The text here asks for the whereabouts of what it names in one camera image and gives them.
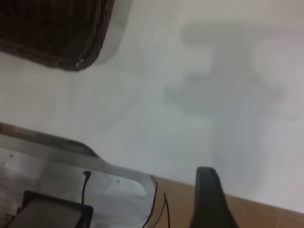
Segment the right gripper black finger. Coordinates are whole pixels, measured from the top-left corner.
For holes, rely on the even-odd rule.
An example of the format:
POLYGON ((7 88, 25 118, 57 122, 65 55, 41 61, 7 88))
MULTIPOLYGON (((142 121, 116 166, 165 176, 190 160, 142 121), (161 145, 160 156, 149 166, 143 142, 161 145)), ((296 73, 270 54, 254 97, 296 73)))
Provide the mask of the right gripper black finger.
POLYGON ((194 213, 191 228, 237 228, 229 210, 220 178, 212 167, 196 171, 194 213))

